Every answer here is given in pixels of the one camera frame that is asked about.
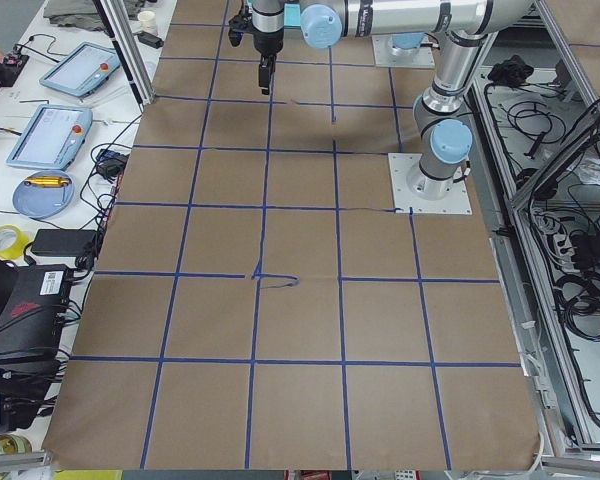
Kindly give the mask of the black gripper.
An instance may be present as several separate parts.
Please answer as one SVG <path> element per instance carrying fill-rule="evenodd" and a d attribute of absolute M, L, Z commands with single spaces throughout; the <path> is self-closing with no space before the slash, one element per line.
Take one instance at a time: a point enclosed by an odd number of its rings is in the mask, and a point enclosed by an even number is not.
<path fill-rule="evenodd" d="M 254 47 L 262 55 L 258 65 L 258 86 L 263 95 L 269 95 L 275 75 L 276 54 L 283 48 L 284 10 L 263 12 L 253 9 L 251 20 Z"/>

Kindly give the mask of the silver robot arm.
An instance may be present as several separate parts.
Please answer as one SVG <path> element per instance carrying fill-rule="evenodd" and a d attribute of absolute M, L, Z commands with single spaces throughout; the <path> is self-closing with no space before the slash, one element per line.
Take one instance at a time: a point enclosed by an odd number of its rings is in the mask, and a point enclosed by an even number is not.
<path fill-rule="evenodd" d="M 461 163 L 473 143 L 469 128 L 455 119 L 463 97 L 496 34 L 530 9 L 528 1 L 300 1 L 299 28 L 318 50 L 342 38 L 371 38 L 379 66 L 420 68 L 420 47 L 434 36 L 439 56 L 429 60 L 435 74 L 413 107 L 422 154 L 406 175 L 419 198 L 443 199 L 459 181 Z"/>
<path fill-rule="evenodd" d="M 425 37 L 425 32 L 392 34 L 389 38 L 390 55 L 399 58 L 417 54 Z"/>

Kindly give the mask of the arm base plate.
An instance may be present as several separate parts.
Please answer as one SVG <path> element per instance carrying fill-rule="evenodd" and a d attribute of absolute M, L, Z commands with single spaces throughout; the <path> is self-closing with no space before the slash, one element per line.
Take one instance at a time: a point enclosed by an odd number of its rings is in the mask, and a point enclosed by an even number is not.
<path fill-rule="evenodd" d="M 433 180 L 420 169 L 419 153 L 389 153 L 394 210 L 403 214 L 471 215 L 461 166 L 446 180 Z"/>
<path fill-rule="evenodd" d="M 388 68 L 433 69 L 432 47 L 424 32 L 372 37 L 375 65 Z"/>

